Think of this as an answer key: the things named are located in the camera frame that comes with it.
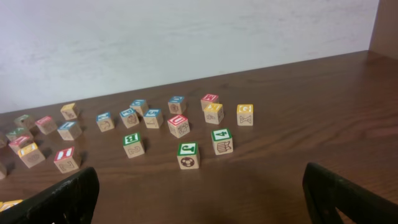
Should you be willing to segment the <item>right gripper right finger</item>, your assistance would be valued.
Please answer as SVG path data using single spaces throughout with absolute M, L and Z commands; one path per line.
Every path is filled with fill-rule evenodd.
M 309 162 L 302 187 L 312 223 L 342 223 L 341 211 L 355 223 L 397 223 L 397 204 Z

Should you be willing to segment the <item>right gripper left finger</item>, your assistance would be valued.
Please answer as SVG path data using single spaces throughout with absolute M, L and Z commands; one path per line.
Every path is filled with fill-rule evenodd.
M 84 168 L 1 212 L 1 224 L 91 223 L 99 191 L 95 169 Z

